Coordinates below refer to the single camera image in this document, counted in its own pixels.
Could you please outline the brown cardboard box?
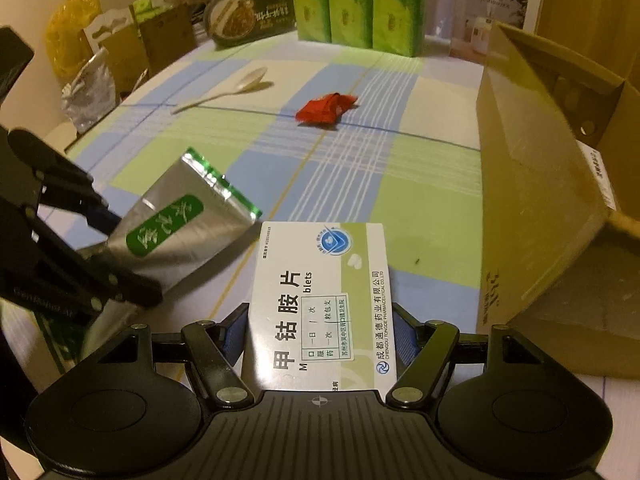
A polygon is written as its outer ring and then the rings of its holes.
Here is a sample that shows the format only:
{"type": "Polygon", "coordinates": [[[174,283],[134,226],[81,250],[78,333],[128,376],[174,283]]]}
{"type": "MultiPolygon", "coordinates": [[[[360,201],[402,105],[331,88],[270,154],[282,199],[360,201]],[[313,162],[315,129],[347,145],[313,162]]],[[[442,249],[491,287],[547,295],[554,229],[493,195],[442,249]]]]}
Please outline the brown cardboard box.
{"type": "Polygon", "coordinates": [[[497,24],[476,101],[477,328],[506,324],[578,374],[639,375],[639,92],[497,24]]]}

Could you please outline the green tissue pack bundle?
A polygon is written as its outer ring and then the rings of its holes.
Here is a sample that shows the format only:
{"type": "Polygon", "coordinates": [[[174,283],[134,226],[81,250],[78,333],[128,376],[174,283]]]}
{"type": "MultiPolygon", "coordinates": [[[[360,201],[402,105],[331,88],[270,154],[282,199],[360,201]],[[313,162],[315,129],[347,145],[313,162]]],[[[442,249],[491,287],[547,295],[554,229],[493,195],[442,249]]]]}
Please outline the green tissue pack bundle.
{"type": "Polygon", "coordinates": [[[300,40],[415,56],[426,0],[293,0],[300,40]]]}

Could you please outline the yellow plastic bag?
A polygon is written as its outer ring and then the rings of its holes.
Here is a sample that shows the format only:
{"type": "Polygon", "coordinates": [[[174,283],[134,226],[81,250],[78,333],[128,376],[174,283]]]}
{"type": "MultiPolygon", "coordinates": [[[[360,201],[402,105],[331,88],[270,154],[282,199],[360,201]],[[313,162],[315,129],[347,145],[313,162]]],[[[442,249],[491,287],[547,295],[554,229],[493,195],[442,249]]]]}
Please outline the yellow plastic bag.
{"type": "Polygon", "coordinates": [[[93,56],[84,29],[101,13],[100,0],[64,0],[49,18],[44,45],[61,86],[71,82],[93,56]]]}

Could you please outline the plaid tablecloth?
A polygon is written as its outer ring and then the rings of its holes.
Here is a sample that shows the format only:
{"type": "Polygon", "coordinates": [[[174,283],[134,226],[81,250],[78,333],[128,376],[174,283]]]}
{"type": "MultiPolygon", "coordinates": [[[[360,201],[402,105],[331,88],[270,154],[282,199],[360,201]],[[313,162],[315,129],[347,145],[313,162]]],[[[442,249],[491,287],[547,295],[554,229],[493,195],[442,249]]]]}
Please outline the plaid tablecloth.
{"type": "Polygon", "coordinates": [[[291,35],[175,62],[70,151],[118,212],[196,148],[274,221],[380,222],[393,298],[419,318],[472,330],[480,286],[480,69],[304,44],[291,35]],[[257,90],[177,115],[266,66],[257,90]],[[295,114],[329,93],[358,98],[334,126],[295,114]]]}

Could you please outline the red snack wrapper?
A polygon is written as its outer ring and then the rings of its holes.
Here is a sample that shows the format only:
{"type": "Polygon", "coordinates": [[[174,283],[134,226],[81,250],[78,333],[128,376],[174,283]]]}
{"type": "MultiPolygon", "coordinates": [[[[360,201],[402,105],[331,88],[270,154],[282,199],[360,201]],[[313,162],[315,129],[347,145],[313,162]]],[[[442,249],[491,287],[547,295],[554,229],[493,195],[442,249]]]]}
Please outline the red snack wrapper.
{"type": "Polygon", "coordinates": [[[358,98],[351,94],[329,93],[308,101],[295,114],[295,120],[303,125],[331,127],[356,105],[357,100],[358,98]]]}

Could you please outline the white medicine box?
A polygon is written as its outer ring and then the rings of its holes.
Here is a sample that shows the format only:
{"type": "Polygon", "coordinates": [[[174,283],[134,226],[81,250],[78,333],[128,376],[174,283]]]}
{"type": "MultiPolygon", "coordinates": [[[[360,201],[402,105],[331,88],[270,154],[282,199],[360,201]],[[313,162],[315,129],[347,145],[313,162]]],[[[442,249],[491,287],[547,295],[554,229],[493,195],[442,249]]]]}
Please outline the white medicine box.
{"type": "Polygon", "coordinates": [[[257,391],[375,390],[397,380],[384,228],[262,225],[243,379],[257,391]]]}

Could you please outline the crumpled silver foil bag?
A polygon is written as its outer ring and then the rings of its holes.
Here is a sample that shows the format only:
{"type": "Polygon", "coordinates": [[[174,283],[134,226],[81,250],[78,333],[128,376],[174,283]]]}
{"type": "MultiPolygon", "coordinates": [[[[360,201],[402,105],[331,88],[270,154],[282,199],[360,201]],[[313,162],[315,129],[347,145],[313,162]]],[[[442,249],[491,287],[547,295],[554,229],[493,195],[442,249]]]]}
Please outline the crumpled silver foil bag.
{"type": "Polygon", "coordinates": [[[107,58],[108,51],[99,48],[62,89],[62,112],[80,134],[90,130],[119,103],[107,58]]]}

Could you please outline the silver green foil pouch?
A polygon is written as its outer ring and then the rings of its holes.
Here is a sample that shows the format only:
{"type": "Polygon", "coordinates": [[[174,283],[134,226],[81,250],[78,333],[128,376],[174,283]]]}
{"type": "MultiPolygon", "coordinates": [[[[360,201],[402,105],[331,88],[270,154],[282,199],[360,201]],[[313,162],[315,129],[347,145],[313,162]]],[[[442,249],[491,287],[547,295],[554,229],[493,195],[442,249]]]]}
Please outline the silver green foil pouch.
{"type": "Polygon", "coordinates": [[[262,211],[194,148],[132,206],[107,240],[79,253],[149,278],[166,294],[254,226],[262,211]]]}

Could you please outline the white plastic spoon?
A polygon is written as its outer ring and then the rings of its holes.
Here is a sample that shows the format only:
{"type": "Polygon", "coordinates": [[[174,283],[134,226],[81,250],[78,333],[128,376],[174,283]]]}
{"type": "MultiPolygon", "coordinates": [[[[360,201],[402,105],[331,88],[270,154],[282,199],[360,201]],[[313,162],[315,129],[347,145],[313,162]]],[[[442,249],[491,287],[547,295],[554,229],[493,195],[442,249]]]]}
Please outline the white plastic spoon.
{"type": "Polygon", "coordinates": [[[203,96],[202,98],[176,105],[171,110],[171,114],[177,115],[184,112],[185,110],[190,110],[190,108],[200,106],[219,98],[223,98],[224,96],[237,96],[238,94],[253,92],[265,83],[265,76],[267,75],[267,73],[268,68],[266,66],[255,68],[251,72],[245,74],[232,88],[217,92],[215,94],[208,94],[207,96],[203,96]]]}

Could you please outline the dark instant noodle bowl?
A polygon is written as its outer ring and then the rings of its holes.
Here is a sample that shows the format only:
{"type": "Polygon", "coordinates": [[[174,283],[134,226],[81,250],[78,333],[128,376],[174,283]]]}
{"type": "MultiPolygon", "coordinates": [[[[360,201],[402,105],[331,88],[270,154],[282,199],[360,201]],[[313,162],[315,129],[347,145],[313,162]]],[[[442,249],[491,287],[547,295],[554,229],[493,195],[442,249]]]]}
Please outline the dark instant noodle bowl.
{"type": "Polygon", "coordinates": [[[295,28],[293,0],[213,0],[204,29],[217,47],[231,48],[295,28]]]}

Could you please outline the brown paper bag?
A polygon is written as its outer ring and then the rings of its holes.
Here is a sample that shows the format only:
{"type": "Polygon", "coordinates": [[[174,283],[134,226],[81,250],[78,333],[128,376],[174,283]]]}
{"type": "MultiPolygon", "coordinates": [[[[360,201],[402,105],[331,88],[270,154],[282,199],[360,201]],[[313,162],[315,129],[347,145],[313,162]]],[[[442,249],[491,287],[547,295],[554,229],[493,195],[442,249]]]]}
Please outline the brown paper bag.
{"type": "Polygon", "coordinates": [[[174,0],[134,0],[98,15],[84,33],[94,52],[106,50],[122,96],[196,47],[192,12],[174,0]]]}

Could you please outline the white appliance box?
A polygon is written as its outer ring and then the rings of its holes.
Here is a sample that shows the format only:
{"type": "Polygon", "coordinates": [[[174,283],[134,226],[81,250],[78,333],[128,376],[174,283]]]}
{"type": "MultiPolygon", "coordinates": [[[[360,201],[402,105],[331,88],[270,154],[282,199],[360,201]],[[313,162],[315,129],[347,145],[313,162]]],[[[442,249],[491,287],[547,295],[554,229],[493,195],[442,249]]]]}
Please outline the white appliance box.
{"type": "Polygon", "coordinates": [[[495,23],[523,29],[528,0],[454,0],[449,54],[484,63],[495,23]]]}

